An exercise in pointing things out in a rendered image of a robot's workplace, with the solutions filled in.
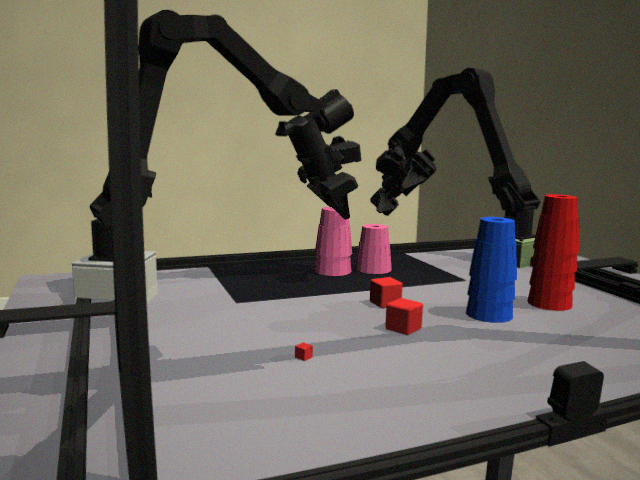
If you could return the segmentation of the dark grey mat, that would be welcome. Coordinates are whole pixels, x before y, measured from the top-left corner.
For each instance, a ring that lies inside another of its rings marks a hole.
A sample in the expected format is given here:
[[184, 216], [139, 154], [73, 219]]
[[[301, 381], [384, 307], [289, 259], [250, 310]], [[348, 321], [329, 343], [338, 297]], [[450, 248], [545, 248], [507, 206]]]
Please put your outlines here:
[[316, 260], [208, 267], [236, 303], [370, 291], [371, 279], [391, 277], [403, 287], [467, 281], [405, 253], [391, 254], [392, 270], [369, 274], [321, 275]]

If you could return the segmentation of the blue cup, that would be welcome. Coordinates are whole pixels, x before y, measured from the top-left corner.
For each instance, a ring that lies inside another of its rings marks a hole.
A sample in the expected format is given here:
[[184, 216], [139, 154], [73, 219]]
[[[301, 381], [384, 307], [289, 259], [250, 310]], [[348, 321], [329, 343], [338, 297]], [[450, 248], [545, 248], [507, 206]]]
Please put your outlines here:
[[515, 281], [488, 282], [471, 277], [467, 295], [485, 302], [510, 302], [515, 299]]
[[513, 301], [493, 303], [476, 300], [469, 296], [466, 314], [484, 322], [507, 322], [513, 319]]
[[517, 280], [514, 220], [500, 217], [481, 218], [469, 275], [488, 282]]

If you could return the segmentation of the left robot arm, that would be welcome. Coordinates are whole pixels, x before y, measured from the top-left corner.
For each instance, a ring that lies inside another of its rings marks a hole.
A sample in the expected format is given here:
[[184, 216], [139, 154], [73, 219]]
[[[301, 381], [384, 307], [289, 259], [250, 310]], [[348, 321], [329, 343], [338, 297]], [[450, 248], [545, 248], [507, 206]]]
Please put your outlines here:
[[[276, 115], [296, 116], [310, 112], [288, 122], [279, 121], [275, 133], [276, 136], [288, 135], [297, 153], [318, 147], [324, 141], [321, 132], [330, 134], [354, 116], [352, 105], [337, 89], [330, 90], [319, 99], [310, 95], [301, 83], [273, 68], [220, 15], [179, 15], [172, 10], [161, 10], [146, 18], [139, 32], [143, 206], [148, 197], [152, 198], [152, 185], [156, 178], [156, 172], [148, 170], [147, 155], [166, 74], [182, 43], [198, 41], [208, 42], [252, 82], [262, 100]], [[333, 137], [329, 146], [328, 153], [336, 171], [342, 169], [341, 164], [361, 161], [358, 143], [346, 142], [343, 137], [337, 136]], [[90, 209], [97, 219], [91, 221], [93, 256], [88, 260], [113, 262], [109, 173], [103, 192], [90, 204]]]

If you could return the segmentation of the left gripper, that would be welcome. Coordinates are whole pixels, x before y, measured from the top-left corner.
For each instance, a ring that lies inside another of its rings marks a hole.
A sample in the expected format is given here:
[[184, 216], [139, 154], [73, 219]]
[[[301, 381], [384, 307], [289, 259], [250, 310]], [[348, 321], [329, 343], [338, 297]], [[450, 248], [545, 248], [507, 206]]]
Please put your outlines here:
[[329, 151], [330, 146], [323, 141], [308, 152], [297, 153], [296, 157], [302, 163], [297, 174], [304, 184], [308, 179], [310, 183], [307, 187], [347, 220], [350, 218], [347, 194], [357, 189], [358, 184], [355, 177], [348, 173], [335, 174]]

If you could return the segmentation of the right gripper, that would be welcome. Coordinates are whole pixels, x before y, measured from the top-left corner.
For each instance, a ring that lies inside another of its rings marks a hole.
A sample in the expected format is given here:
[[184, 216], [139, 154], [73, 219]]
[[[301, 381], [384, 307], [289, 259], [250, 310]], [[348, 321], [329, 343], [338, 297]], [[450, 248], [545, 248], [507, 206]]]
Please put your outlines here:
[[[417, 157], [419, 157], [422, 161], [420, 161]], [[380, 188], [370, 198], [370, 202], [372, 202], [377, 207], [376, 210], [379, 213], [383, 213], [385, 216], [391, 214], [399, 205], [398, 201], [393, 196], [397, 192], [403, 193], [405, 196], [407, 196], [419, 184], [424, 183], [430, 176], [435, 173], [436, 166], [424, 153], [417, 151], [411, 157], [411, 159], [407, 161], [407, 163], [405, 164], [405, 169], [406, 171], [400, 169], [390, 179], [393, 184], [387, 190], [384, 188]]]

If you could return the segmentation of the pink cup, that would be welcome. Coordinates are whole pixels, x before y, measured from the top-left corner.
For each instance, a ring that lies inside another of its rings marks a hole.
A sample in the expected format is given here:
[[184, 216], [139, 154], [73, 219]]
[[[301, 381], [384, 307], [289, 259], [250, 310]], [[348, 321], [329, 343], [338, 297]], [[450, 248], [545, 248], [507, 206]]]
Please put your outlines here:
[[324, 257], [316, 254], [314, 271], [321, 275], [342, 276], [351, 273], [350, 256]]
[[345, 220], [332, 207], [321, 210], [315, 254], [324, 257], [352, 255], [349, 218]]
[[391, 253], [388, 226], [362, 226], [355, 269], [369, 274], [391, 272]]

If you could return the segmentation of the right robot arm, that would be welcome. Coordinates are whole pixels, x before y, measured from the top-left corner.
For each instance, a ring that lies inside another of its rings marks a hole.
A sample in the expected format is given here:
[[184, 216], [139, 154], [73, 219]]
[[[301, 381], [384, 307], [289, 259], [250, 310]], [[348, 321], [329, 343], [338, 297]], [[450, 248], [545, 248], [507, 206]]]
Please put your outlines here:
[[433, 82], [432, 88], [409, 122], [389, 139], [389, 150], [376, 160], [376, 170], [384, 174], [382, 188], [387, 190], [393, 184], [390, 179], [400, 169], [406, 171], [408, 158], [418, 151], [423, 134], [434, 117], [450, 95], [461, 93], [475, 110], [489, 150], [494, 174], [488, 180], [492, 186], [492, 194], [496, 194], [502, 210], [505, 210], [504, 218], [515, 220], [515, 239], [535, 238], [532, 234], [533, 209], [538, 208], [540, 200], [532, 191], [524, 171], [513, 158], [494, 104], [493, 77], [485, 70], [467, 68], [460, 74], [438, 78]]

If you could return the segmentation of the red cup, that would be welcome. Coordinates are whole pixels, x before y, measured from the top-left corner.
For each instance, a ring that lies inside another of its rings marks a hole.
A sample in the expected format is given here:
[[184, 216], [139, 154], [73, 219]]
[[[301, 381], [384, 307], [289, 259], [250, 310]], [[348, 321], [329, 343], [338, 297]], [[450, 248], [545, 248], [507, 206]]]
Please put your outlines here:
[[551, 273], [533, 268], [529, 284], [544, 291], [570, 292], [575, 289], [575, 272]]
[[540, 290], [531, 286], [528, 296], [528, 303], [534, 307], [545, 310], [569, 310], [572, 308], [572, 291], [550, 292]]
[[577, 271], [577, 254], [553, 254], [534, 250], [531, 266], [551, 273], [574, 273]]
[[545, 195], [533, 248], [553, 254], [579, 252], [577, 197]]

